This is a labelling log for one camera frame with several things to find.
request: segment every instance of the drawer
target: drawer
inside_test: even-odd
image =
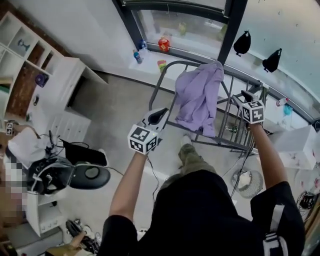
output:
[[[75,142],[76,139],[76,130],[79,125],[79,121],[77,118],[70,119],[67,127],[65,128],[66,132],[66,141],[67,142]]]
[[[70,133],[72,132],[72,127],[74,126],[74,122],[75,122],[75,120],[73,119],[73,118],[67,118],[67,120],[66,120],[66,124],[65,124],[65,126],[63,127],[63,139],[65,140],[65,141],[69,141],[69,135],[70,135]]]
[[[51,130],[54,136],[58,134],[58,128],[61,124],[62,117],[63,117],[62,113],[56,114],[54,117],[51,118],[49,122],[48,130]]]
[[[64,218],[63,216],[59,216],[57,218],[54,218],[50,221],[44,222],[40,224],[40,232],[43,234],[49,230],[52,230],[56,227],[59,227],[60,225],[64,224]]]
[[[83,142],[90,123],[82,123],[76,131],[76,141]]]
[[[63,137],[64,137],[64,134],[66,132],[66,126],[67,126],[68,122],[69,122],[69,120],[65,116],[63,116],[61,118],[61,122],[58,127],[58,131],[57,131],[57,135],[60,135],[61,139],[63,139]]]

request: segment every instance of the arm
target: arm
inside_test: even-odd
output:
[[[251,131],[259,152],[266,189],[286,182],[287,173],[278,152],[260,124],[250,124]]]
[[[114,193],[109,216],[120,215],[133,221],[146,159],[146,155],[134,154]]]

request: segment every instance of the white box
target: white box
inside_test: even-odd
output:
[[[312,125],[270,135],[275,150],[287,168],[313,170],[317,133]]]

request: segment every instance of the person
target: person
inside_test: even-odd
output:
[[[139,241],[134,210],[147,156],[134,154],[114,193],[98,256],[264,255],[263,240],[270,232],[275,205],[284,206],[277,234],[286,241],[288,255],[300,256],[305,243],[304,223],[285,167],[263,127],[249,126],[266,187],[250,202],[252,221],[237,214],[223,179],[184,136],[178,154],[182,172],[164,182],[156,198],[150,228]]]

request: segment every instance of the gray floor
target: gray floor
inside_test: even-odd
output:
[[[148,111],[153,92],[152,87],[126,79],[102,75],[109,85],[85,83],[73,104],[73,109],[92,120],[85,142],[93,148],[103,148],[110,165],[124,173],[133,152],[128,149],[127,135],[133,124],[142,119]],[[159,91],[153,108],[170,107],[173,95]],[[178,108],[174,108],[171,120]],[[221,125],[222,114],[217,113],[215,127]],[[167,125],[163,132],[163,141],[150,154],[155,170],[166,175],[174,173],[181,165],[178,158],[180,138],[186,131]],[[229,149],[195,144],[198,152],[223,175],[237,159],[239,154],[229,153]]]
[[[106,74],[102,74],[101,77],[108,82],[108,85],[85,82],[80,88],[72,108],[92,120],[84,141],[91,148],[104,149],[109,160],[109,166],[124,173],[134,154],[128,148],[127,135],[132,125],[140,121],[148,111],[149,100],[154,89]],[[153,107],[169,107],[173,97],[170,93],[159,91]],[[172,120],[177,111],[178,108],[175,107]],[[214,122],[216,129],[221,125],[222,116],[221,113],[217,112]],[[180,138],[183,134],[185,134],[184,130],[167,125],[162,137],[163,141],[154,152],[149,154],[154,170],[160,177],[160,184],[165,177],[178,172],[181,165],[178,152],[181,147]],[[226,137],[230,135],[229,131],[225,132]],[[231,192],[233,189],[230,185],[232,174],[242,164],[241,160],[237,162],[240,154],[230,152],[226,148],[198,143],[195,143],[194,146],[204,160],[211,164],[217,173],[223,177],[229,192]],[[245,166],[261,171],[259,158],[255,156],[250,157]],[[156,188],[157,181],[150,170],[150,165],[147,163],[134,214],[134,223],[137,229],[148,228],[151,222],[152,192]],[[66,218],[81,218],[95,232],[102,232],[113,194],[122,177],[112,170],[110,172],[109,183],[98,190],[86,191],[68,188],[67,198],[59,202]],[[237,192],[232,199],[236,201],[235,207],[238,213],[250,220],[252,218],[250,200],[242,198]]]

